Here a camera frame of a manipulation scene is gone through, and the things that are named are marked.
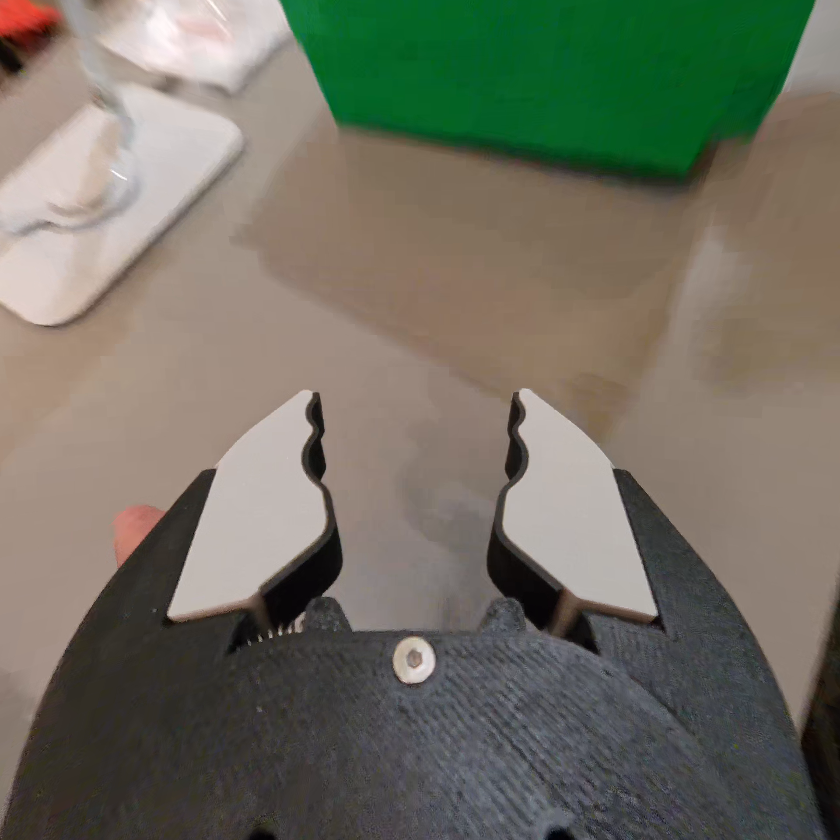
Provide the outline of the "grey desk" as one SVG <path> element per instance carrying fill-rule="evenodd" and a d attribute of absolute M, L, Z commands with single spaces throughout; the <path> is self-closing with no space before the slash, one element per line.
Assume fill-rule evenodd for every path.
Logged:
<path fill-rule="evenodd" d="M 340 128 L 294 45 L 184 98 L 241 128 L 232 170 L 84 318 L 2 311 L 2 811 L 114 517 L 303 388 L 354 626 L 478 623 L 524 386 L 714 571 L 800 728 L 838 578 L 838 91 L 684 185 Z"/>

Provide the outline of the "green plastic bin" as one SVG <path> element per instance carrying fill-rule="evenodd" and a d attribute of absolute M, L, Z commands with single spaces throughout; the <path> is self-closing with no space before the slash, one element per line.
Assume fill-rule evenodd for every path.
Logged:
<path fill-rule="evenodd" d="M 757 132 L 809 1 L 287 1 L 337 123 L 683 180 Z"/>

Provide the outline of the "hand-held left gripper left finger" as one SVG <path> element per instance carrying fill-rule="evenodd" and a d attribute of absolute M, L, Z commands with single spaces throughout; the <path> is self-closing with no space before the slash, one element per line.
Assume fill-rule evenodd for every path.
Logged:
<path fill-rule="evenodd" d="M 302 390 L 217 462 L 166 617 L 245 615 L 247 638 L 292 632 L 343 567 L 321 396 Z"/>

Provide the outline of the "person's black sweater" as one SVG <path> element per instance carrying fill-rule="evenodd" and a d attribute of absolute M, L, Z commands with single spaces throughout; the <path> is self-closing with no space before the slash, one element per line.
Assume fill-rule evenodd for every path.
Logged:
<path fill-rule="evenodd" d="M 839 838 L 839 602 L 827 631 L 801 747 L 828 838 Z"/>

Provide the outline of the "laminated paper sheet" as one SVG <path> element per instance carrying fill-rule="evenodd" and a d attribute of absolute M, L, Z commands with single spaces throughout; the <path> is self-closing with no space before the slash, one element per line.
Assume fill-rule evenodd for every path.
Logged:
<path fill-rule="evenodd" d="M 278 1 L 140 1 L 98 38 L 147 74 L 233 96 L 291 37 Z"/>

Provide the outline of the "person's left hand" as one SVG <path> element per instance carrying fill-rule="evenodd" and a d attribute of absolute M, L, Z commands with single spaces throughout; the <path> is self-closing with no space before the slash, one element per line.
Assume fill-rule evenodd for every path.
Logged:
<path fill-rule="evenodd" d="M 118 567 L 123 566 L 156 527 L 165 512 L 150 505 L 131 506 L 113 520 L 113 549 Z"/>

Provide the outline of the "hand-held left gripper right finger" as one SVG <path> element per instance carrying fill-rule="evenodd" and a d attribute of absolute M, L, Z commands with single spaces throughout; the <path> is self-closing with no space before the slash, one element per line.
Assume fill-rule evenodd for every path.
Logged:
<path fill-rule="evenodd" d="M 657 628 L 655 594 L 611 460 L 529 388 L 511 397 L 507 435 L 507 481 L 486 561 L 499 593 L 554 637 L 571 637 L 586 615 Z"/>

